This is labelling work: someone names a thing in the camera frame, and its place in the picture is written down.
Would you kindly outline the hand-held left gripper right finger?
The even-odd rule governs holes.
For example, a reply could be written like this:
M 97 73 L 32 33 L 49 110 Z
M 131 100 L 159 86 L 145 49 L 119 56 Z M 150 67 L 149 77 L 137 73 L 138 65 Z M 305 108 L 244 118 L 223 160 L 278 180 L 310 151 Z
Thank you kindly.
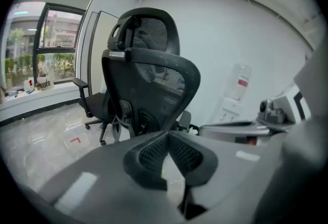
M 245 178 L 191 223 L 327 221 L 327 116 L 275 135 Z

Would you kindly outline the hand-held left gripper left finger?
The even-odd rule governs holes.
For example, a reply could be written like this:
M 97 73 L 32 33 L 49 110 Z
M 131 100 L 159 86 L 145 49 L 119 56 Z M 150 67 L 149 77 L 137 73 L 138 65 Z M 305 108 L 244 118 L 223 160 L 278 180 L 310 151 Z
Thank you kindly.
M 166 191 L 145 189 L 124 170 L 125 154 L 155 136 L 98 147 L 55 174 L 38 194 L 82 223 L 181 223 Z

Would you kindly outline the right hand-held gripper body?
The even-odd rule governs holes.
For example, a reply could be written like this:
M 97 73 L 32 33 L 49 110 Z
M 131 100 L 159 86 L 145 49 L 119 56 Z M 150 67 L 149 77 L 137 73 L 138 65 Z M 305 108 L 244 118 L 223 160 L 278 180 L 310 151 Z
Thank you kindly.
M 267 145 L 275 134 L 285 133 L 310 118 L 305 98 L 300 91 L 295 91 L 261 101 L 255 120 L 203 125 L 198 135 L 239 144 Z

